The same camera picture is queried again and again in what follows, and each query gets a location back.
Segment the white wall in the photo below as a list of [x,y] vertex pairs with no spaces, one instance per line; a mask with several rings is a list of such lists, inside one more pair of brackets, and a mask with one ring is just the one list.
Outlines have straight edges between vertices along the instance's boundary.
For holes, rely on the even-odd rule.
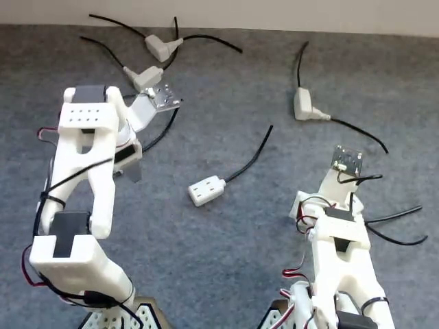
[[0,23],[236,27],[439,36],[438,0],[0,0]]

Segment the gray carpet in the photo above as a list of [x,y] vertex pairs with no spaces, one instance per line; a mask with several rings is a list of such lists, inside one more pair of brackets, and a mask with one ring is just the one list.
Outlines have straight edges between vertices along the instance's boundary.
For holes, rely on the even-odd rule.
[[[143,30],[172,37],[172,29]],[[317,191],[334,145],[343,143],[364,151],[363,174],[385,176],[359,189],[365,217],[424,206],[379,226],[406,241],[428,232],[423,245],[370,240],[396,327],[435,328],[439,40],[227,29],[181,34],[194,32],[226,38],[244,54],[207,40],[182,46],[163,79],[184,107],[142,159],[143,180],[117,180],[112,234],[102,242],[107,255],[139,294],[156,297],[175,328],[256,328],[278,289],[291,284],[281,270],[296,264],[304,247],[287,217],[292,198],[299,189]],[[140,38],[118,27],[0,27],[2,328],[76,328],[85,316],[47,289],[27,286],[19,268],[53,152],[37,141],[36,130],[57,124],[66,87],[104,83],[132,92],[112,59],[79,34],[107,42],[135,71],[157,64]],[[314,106],[378,135],[389,155],[341,125],[293,119],[292,62],[305,40],[301,80]],[[139,138],[152,140],[170,115],[158,115]],[[258,162],[223,196],[194,207],[187,186],[240,168],[270,123]],[[67,208],[90,209],[90,195],[81,185]],[[310,260],[304,273],[312,276]]]

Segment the black wire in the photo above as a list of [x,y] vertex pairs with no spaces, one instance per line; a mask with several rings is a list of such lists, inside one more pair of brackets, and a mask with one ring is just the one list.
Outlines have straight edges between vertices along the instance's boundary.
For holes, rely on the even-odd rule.
[[300,65],[302,64],[302,56],[305,49],[308,47],[309,41],[304,42],[299,50],[299,61],[297,63],[297,87],[300,87]]
[[342,172],[340,171],[337,175],[337,181],[340,184],[357,182],[356,185],[360,185],[362,182],[365,182],[366,180],[380,180],[383,177],[381,174],[379,174],[379,175],[370,175],[370,176],[364,176],[364,177],[348,178],[347,180],[340,180],[341,174],[342,174]]
[[349,212],[351,214],[353,211],[353,202],[354,202],[354,192],[351,192],[351,195],[349,195]]
[[142,153],[145,153],[147,150],[151,149],[153,146],[155,146],[155,144],[157,144],[158,142],[160,142],[160,140],[165,137],[166,133],[168,132],[168,130],[170,129],[170,127],[172,126],[172,123],[174,122],[174,119],[176,118],[177,114],[178,114],[178,110],[179,108],[176,108],[174,110],[174,113],[172,114],[171,119],[169,120],[169,122],[167,123],[165,129],[160,133],[160,135],[158,135],[151,143],[149,143],[148,145],[144,146],[142,149]]
[[100,42],[100,41],[98,41],[98,40],[92,39],[92,38],[88,38],[88,37],[86,37],[86,36],[80,36],[80,38],[81,38],[82,40],[85,40],[85,41],[89,41],[89,42],[95,43],[96,45],[99,45],[99,46],[105,48],[105,49],[109,52],[109,54],[111,55],[111,57],[114,58],[114,60],[117,62],[117,64],[118,64],[120,67],[124,67],[124,66],[125,66],[125,65],[122,64],[122,62],[119,60],[119,58],[117,58],[117,56],[115,55],[115,53],[113,53],[112,50],[111,50],[110,48],[108,48],[107,45],[105,45],[104,43],[102,43],[102,42]]
[[256,151],[256,153],[254,154],[252,160],[250,160],[244,167],[242,167],[240,170],[238,170],[237,172],[233,173],[232,175],[228,176],[224,181],[226,183],[229,183],[231,180],[234,180],[236,177],[238,177],[239,175],[241,175],[245,170],[247,170],[248,168],[250,168],[251,165],[253,165],[257,158],[259,157],[259,154],[261,154],[263,147],[265,146],[265,143],[267,142],[268,137],[270,137],[270,134],[273,130],[273,125],[270,125],[270,127],[268,128],[267,134],[265,134],[265,137],[263,138],[263,141],[261,143],[261,145],[259,146],[258,150]]
[[326,200],[324,197],[321,197],[319,195],[312,195],[311,197],[307,197],[305,200],[302,200],[301,203],[304,204],[306,201],[308,201],[310,199],[320,199],[320,200],[326,202],[326,204],[328,206],[332,207],[332,204],[328,200]]
[[[177,17],[176,17],[176,16],[174,17],[174,25],[175,25],[175,29],[176,29],[176,32],[175,32],[175,40],[178,40],[178,39],[180,38],[180,32],[178,31],[178,21],[177,21]],[[177,47],[176,50],[174,50],[174,52],[172,53],[171,58],[169,59],[168,63],[166,63],[166,64],[162,67],[162,70],[165,71],[166,69],[168,69],[168,68],[171,66],[171,64],[174,62],[174,60],[175,60],[176,57],[177,57],[177,53],[178,53],[178,47]]]
[[86,307],[86,308],[112,308],[112,307],[120,307],[122,310],[124,310],[125,312],[127,312],[133,319],[135,319],[138,323],[139,323],[139,329],[143,328],[143,322],[140,319],[140,317],[138,317],[136,315],[136,313],[134,313],[132,310],[130,310],[124,303],[126,303],[132,296],[132,294],[134,293],[134,286],[132,286],[132,290],[131,290],[131,294],[122,302],[118,302],[114,297],[111,297],[109,295],[106,295],[105,293],[99,293],[100,295],[102,295],[102,297],[106,298],[104,304],[106,304],[105,306],[96,306],[96,305],[89,305],[89,304],[81,304],[78,302],[75,302],[73,300],[85,300],[86,296],[84,295],[76,295],[74,293],[66,293],[65,291],[61,291],[60,289],[56,288],[52,282],[50,282],[50,280],[48,278],[46,278],[43,275],[40,275],[42,281],[47,285],[47,287],[52,290],[52,292],[54,292],[56,295],[62,297],[63,299],[67,300],[69,303],[72,303],[76,306],[82,306],[82,307]]
[[316,314],[316,310],[314,309],[309,319],[305,322],[305,325],[303,326],[304,329],[308,329],[309,322],[311,322],[315,314]]
[[398,241],[398,240],[392,239],[392,238],[384,235],[383,233],[377,231],[376,229],[372,228],[369,225],[369,223],[365,223],[365,225],[366,225],[366,228],[368,230],[370,230],[372,233],[376,234],[377,236],[379,236],[380,238],[382,238],[388,242],[394,243],[395,245],[420,245],[422,242],[424,242],[428,238],[428,235],[425,235],[423,238],[416,240],[416,241],[412,241],[412,242]]
[[361,315],[363,315],[364,316],[364,310],[368,307],[368,306],[370,306],[370,305],[372,305],[373,303],[376,303],[376,302],[387,302],[387,304],[389,304],[389,300],[387,299],[387,297],[373,297],[373,298],[370,298],[368,301],[366,301],[364,304],[363,304],[363,306],[361,307]]
[[126,29],[129,29],[131,32],[134,32],[135,34],[137,34],[137,35],[139,35],[139,36],[141,36],[143,38],[146,38],[146,35],[143,34],[142,32],[140,32],[139,30],[137,30],[137,29],[135,29],[135,28],[133,28],[133,27],[131,27],[129,25],[126,25],[126,24],[124,24],[122,22],[116,21],[115,19],[110,19],[108,17],[99,16],[99,15],[95,15],[95,14],[89,14],[89,16],[93,17],[94,19],[101,19],[103,21],[107,21],[107,22],[111,22],[111,23],[114,23],[114,24],[118,24],[120,26],[123,26]]
[[396,218],[402,217],[404,215],[412,214],[413,212],[419,211],[422,208],[423,208],[422,206],[416,206],[416,207],[413,207],[413,208],[410,208],[410,209],[398,212],[398,213],[393,214],[393,215],[379,217],[379,218],[376,218],[376,219],[369,219],[367,221],[364,221],[364,223],[370,224],[370,223],[379,223],[379,222],[382,222],[382,221],[389,221],[391,219],[396,219]]
[[109,159],[106,159],[103,161],[99,161],[99,162],[95,162],[93,164],[90,164],[89,166],[77,171],[76,173],[70,175],[69,177],[63,179],[62,181],[60,181],[59,183],[57,183],[53,186],[50,186],[50,184],[46,184],[45,190],[40,195],[40,205],[38,206],[38,209],[36,210],[36,215],[35,215],[35,220],[34,220],[34,229],[32,230],[32,237],[38,235],[38,229],[40,227],[40,222],[41,222],[41,214],[43,212],[43,208],[44,208],[44,205],[46,203],[46,199],[47,199],[47,196],[49,195],[49,192],[53,191],[55,188],[58,188],[59,186],[65,184],[65,183],[67,183],[68,181],[78,177],[79,175],[82,175],[86,171],[88,171],[94,167],[103,165],[104,163],[110,162],[112,160],[113,160],[113,158],[109,158]]
[[371,137],[371,139],[373,139],[373,140],[376,141],[378,144],[380,144],[380,146],[383,148],[383,150],[384,150],[385,153],[389,154],[389,150],[388,150],[387,147],[384,145],[384,143],[383,143],[378,137],[373,136],[371,133],[369,133],[369,132],[367,132],[367,131],[365,131],[365,130],[362,130],[361,128],[358,128],[357,126],[352,125],[352,124],[350,124],[350,123],[348,123],[348,122],[345,122],[345,121],[340,120],[340,119],[336,119],[336,118],[334,118],[334,117],[331,117],[331,121],[336,122],[336,123],[339,123],[339,124],[341,124],[341,125],[345,125],[346,127],[349,127],[350,129],[353,129],[353,130],[355,130],[356,132],[359,132],[360,134],[363,134],[363,135],[365,135],[365,136],[367,136],[367,137]]
[[243,50],[241,48],[239,48],[238,46],[232,45],[231,43],[222,40],[220,38],[217,38],[216,36],[209,36],[207,34],[194,34],[192,36],[185,36],[183,38],[183,40],[190,40],[190,39],[196,39],[196,38],[203,38],[203,39],[210,39],[210,40],[214,40],[216,42],[222,43],[223,45],[230,47],[232,49],[234,49],[235,51],[237,51],[238,53],[243,53]]

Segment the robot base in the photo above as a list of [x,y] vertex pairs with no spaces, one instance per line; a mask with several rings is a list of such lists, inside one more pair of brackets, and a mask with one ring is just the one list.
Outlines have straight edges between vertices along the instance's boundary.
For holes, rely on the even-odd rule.
[[[134,307],[137,307],[136,315],[142,320],[145,329],[171,329],[154,298],[136,297]],[[123,319],[125,317],[110,319],[101,312],[92,312],[85,317],[78,329],[139,329],[139,324],[133,318],[128,325]]]

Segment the power plug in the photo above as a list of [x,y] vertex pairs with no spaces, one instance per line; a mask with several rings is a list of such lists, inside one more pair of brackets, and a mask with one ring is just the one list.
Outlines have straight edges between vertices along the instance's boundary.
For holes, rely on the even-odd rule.
[[331,120],[331,116],[314,108],[309,90],[299,87],[294,95],[294,116],[296,120]]
[[163,42],[158,36],[155,36],[153,34],[145,38],[146,47],[151,51],[152,55],[160,62],[164,62],[169,57],[171,57],[172,53],[182,43],[182,38],[171,42]]
[[211,176],[189,186],[187,191],[195,206],[199,207],[219,197],[224,192],[225,186],[224,180],[219,179],[218,176]]
[[139,93],[142,93],[146,88],[153,87],[162,80],[163,70],[157,66],[151,66],[144,70],[144,72],[137,74],[131,71],[128,67],[123,67],[123,72],[130,78],[134,87]]

